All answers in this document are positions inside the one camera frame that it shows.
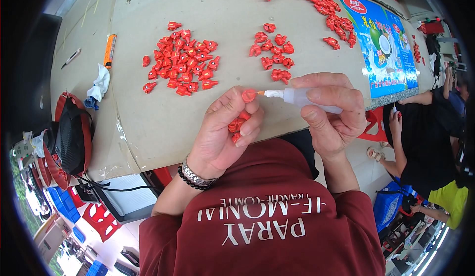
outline hand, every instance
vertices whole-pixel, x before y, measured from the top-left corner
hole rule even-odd
[[[389,113],[389,128],[391,129],[393,141],[401,139],[402,116],[398,116],[399,113],[399,111],[396,111],[395,113],[391,111]]]
[[[259,134],[264,111],[259,107],[258,100],[244,102],[241,97],[244,90],[241,86],[229,89],[206,111],[201,129],[187,159],[190,169],[203,179],[222,176]],[[234,144],[228,125],[243,110],[251,114],[251,118],[241,126],[241,137]]]
[[[411,212],[412,213],[417,213],[419,211],[420,211],[420,205],[419,204],[411,206]]]
[[[326,113],[314,105],[304,106],[300,115],[310,125],[312,145],[324,160],[336,159],[366,127],[363,95],[353,89],[342,73],[313,73],[290,80],[294,88],[314,88],[307,98],[319,105],[338,106],[339,115]]]

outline table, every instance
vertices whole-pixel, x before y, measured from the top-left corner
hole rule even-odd
[[[151,56],[156,43],[169,36],[168,21],[183,23],[199,41],[214,40],[219,46],[213,54],[221,56],[214,80],[219,84],[181,97],[159,78],[151,94],[142,87],[148,82],[150,66],[142,67],[142,57]],[[408,35],[422,33],[403,21]],[[365,107],[373,108],[368,78],[361,71],[363,56],[341,42],[333,50],[322,41],[333,36],[325,17],[305,0],[77,0],[64,17],[58,33],[51,71],[51,109],[56,98],[68,90],[80,99],[97,77],[109,34],[117,34],[109,90],[91,111],[95,123],[93,159],[88,176],[103,180],[139,173],[180,162],[190,151],[207,107],[234,85],[255,89],[283,89],[273,82],[270,71],[261,67],[260,57],[249,57],[254,34],[264,23],[275,23],[276,33],[292,42],[295,62],[290,72],[298,77],[313,72],[342,72],[354,88],[363,93]],[[64,61],[81,48],[82,52],[64,69]],[[427,48],[420,52],[428,60]],[[419,79],[432,79],[428,67],[419,67]],[[413,92],[425,91],[415,89]],[[265,111],[257,141],[277,137],[307,127],[299,110],[276,98],[259,100]]]

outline metal watch band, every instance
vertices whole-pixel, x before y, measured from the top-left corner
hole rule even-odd
[[[188,155],[183,160],[183,165],[182,165],[181,170],[183,172],[183,175],[185,175],[185,177],[188,180],[190,180],[193,184],[198,185],[198,186],[210,186],[219,179],[219,178],[211,178],[209,180],[206,180],[199,177],[188,167],[188,164],[186,163],[187,159],[188,159]]]

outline glue bottle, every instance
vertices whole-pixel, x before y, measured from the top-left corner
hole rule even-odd
[[[284,102],[294,104],[299,108],[302,108],[306,105],[315,105],[322,108],[325,112],[333,113],[333,114],[340,114],[343,109],[336,106],[323,106],[315,104],[309,99],[307,99],[307,90],[311,88],[303,88],[303,89],[293,89],[293,88],[286,88],[284,90],[276,89],[276,90],[266,90],[266,91],[259,91],[259,95],[265,95],[266,97],[279,97],[284,99]]]

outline maroon t-shirt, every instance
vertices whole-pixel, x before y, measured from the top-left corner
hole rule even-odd
[[[370,198],[334,199],[303,155],[272,139],[249,146],[182,219],[140,224],[140,275],[384,275]]]

